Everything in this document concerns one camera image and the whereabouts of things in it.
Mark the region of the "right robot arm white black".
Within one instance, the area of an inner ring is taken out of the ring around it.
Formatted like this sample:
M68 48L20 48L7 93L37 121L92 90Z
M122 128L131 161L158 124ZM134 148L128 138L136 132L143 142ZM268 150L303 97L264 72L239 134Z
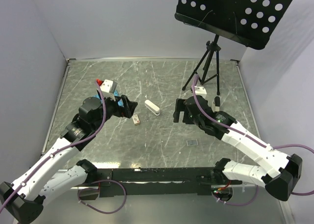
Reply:
M288 155L263 142L247 131L240 122L226 112L214 112L202 96L177 99L173 113L177 123L183 113L183 123L194 124L252 159L247 165L223 158L216 163L215 180L225 184L238 180L263 187L274 198L287 201L301 177L303 160L296 154Z

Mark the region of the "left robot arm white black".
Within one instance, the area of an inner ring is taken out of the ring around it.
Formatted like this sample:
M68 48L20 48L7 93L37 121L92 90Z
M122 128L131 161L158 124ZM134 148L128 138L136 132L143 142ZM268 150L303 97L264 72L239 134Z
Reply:
M58 170L95 138L106 120L112 116L131 118L137 105L125 95L104 100L86 98L50 150L21 177L1 183L1 210L6 209L21 224L30 224L71 187L93 185L97 168L86 159L63 173Z

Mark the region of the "white stapler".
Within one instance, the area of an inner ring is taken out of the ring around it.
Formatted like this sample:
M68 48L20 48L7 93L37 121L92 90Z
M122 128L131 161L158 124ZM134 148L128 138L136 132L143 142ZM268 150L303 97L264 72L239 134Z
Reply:
M150 100L145 100L144 102L145 107L148 108L154 115L159 116L160 115L160 108L155 105L153 102Z

